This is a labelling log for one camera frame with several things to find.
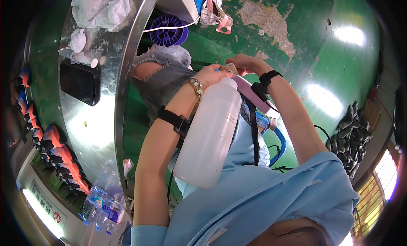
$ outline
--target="black shoe sole pile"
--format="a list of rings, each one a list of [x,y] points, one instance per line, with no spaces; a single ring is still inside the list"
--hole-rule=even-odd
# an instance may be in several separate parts
[[[349,105],[338,130],[338,134],[331,137],[332,144],[328,140],[326,147],[342,161],[349,180],[352,180],[366,154],[366,145],[373,137],[373,131],[370,131],[369,122],[362,117],[358,102]]]

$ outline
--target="black phone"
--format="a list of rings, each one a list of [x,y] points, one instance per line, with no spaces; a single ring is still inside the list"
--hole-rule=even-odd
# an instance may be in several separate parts
[[[70,64],[64,60],[59,65],[61,89],[67,94],[88,104],[96,105],[100,100],[100,71],[83,64]]]

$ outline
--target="hair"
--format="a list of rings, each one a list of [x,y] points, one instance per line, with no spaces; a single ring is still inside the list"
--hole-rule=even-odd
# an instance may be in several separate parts
[[[275,235],[277,237],[282,237],[282,236],[285,236],[285,235],[292,235],[292,234],[295,234],[295,233],[302,233],[302,232],[313,233],[318,238],[318,245],[319,246],[326,246],[326,240],[325,240],[325,237],[324,237],[323,233],[316,227],[299,227],[299,228],[295,228],[295,229],[293,229],[291,231],[288,231],[286,233],[283,233],[283,234],[274,234],[273,233],[273,235]]]

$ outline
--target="white cloth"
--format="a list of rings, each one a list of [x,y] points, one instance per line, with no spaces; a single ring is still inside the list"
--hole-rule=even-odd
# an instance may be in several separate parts
[[[71,34],[71,41],[69,42],[69,47],[74,50],[75,54],[82,52],[86,44],[86,35],[84,29],[76,29]]]
[[[112,31],[129,15],[130,0],[110,1],[108,5],[100,11],[97,9],[105,5],[105,0],[98,0],[97,3],[95,3],[95,1],[72,0],[72,15],[79,27],[94,28],[100,26]],[[98,11],[97,15],[92,18],[92,15],[96,11]]]

